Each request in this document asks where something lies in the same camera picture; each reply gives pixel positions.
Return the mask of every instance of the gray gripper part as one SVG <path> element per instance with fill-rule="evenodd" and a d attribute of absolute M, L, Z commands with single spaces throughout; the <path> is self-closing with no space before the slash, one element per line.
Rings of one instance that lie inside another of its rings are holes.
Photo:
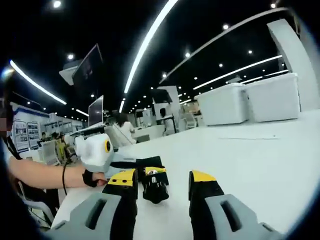
<path fill-rule="evenodd" d="M 231 194 L 205 199 L 212 215 L 217 240 L 281 240 L 283 236 L 258 223 L 257 215 Z"/>
<path fill-rule="evenodd" d="M 109 240 L 111 226 L 121 196 L 97 192 L 45 234 L 52 240 Z"/>

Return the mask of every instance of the white desk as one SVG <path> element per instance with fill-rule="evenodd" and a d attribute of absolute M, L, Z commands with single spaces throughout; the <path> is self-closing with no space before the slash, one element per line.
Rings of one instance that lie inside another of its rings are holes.
<path fill-rule="evenodd" d="M 135 132 L 132 134 L 133 138 L 136 139 L 141 136 L 149 135 L 150 140 L 152 140 L 161 138 L 163 136 L 163 133 L 165 131 L 165 125 L 153 125 L 142 129 L 138 129 L 138 127 L 136 127 L 134 131 Z"/>
<path fill-rule="evenodd" d="M 158 205 L 143 199 L 139 186 L 134 239 L 193 239 L 188 201 L 192 169 L 215 176 L 224 193 L 255 211 L 259 222 L 286 233 L 304 213 L 320 180 L 319 122 L 317 110 L 297 120 L 197 127 L 122 148 L 139 158 L 160 155 L 170 183 L 169 199 Z M 53 226 L 69 220 L 72 209 L 101 190 L 70 190 Z"/>

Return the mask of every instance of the ceiling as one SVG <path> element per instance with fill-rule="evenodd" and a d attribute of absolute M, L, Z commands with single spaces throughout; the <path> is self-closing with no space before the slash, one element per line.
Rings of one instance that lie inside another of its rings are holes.
<path fill-rule="evenodd" d="M 14 81 L 13 91 L 17 93 L 12 95 L 13 102 L 42 111 L 46 108 L 47 113 L 57 112 L 58 116 L 75 119 L 84 119 L 85 116 L 72 108 L 87 113 L 94 98 L 77 94 L 74 86 L 68 85 L 59 75 L 68 62 L 69 53 L 75 55 L 75 60 L 83 59 L 98 43 L 105 76 L 99 80 L 101 87 L 93 93 L 96 97 L 104 95 L 104 108 L 109 111 L 118 110 L 121 100 L 126 98 L 123 112 L 127 113 L 138 101 L 141 101 L 140 108 L 151 105 L 150 88 L 159 86 L 163 73 L 170 72 L 179 64 L 187 51 L 192 53 L 220 34 L 223 24 L 232 26 L 271 9 L 270 0 L 247 0 L 245 3 L 237 0 L 179 0 L 155 33 L 129 92 L 124 94 L 140 45 L 167 1 L 61 2 L 59 9 L 53 9 L 52 2 L 48 0 L 19 1 L 19 7 L 7 7 L 13 14 L 6 19 L 8 24 L 3 29 L 8 42 L 1 57 L 1 67 L 6 67 L 10 59 L 14 60 L 31 79 L 67 105 L 39 91 L 17 73 L 11 79 Z M 186 93 L 181 97 L 184 101 L 187 96 L 192 99 L 199 92 L 226 84 L 237 74 L 251 79 L 282 70 L 279 62 L 282 60 L 273 60 L 193 90 L 216 77 L 277 56 L 279 53 L 266 24 L 280 18 L 287 19 L 294 26 L 288 12 L 272 13 L 245 24 L 188 60 L 162 85 L 180 86 L 179 93 Z M 32 101 L 30 105 L 25 98 Z"/>

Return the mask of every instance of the black cable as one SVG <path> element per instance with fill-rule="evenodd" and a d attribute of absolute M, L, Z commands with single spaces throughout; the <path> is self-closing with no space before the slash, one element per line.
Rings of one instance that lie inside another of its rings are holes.
<path fill-rule="evenodd" d="M 69 162 L 69 160 L 71 159 L 71 157 L 73 155 L 76 155 L 76 153 L 72 153 L 65 161 L 64 165 L 63 165 L 63 170 L 62 170 L 62 185 L 63 185 L 63 189 L 64 189 L 64 193 L 65 195 L 67 196 L 67 190 L 66 190 L 66 185 L 65 185 L 65 171 L 66 171 L 66 167 L 67 167 L 67 164 Z"/>

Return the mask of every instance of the display screen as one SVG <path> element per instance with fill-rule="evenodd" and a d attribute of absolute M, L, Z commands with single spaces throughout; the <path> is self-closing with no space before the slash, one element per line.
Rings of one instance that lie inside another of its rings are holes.
<path fill-rule="evenodd" d="M 103 123 L 104 96 L 102 95 L 89 106 L 88 126 Z"/>

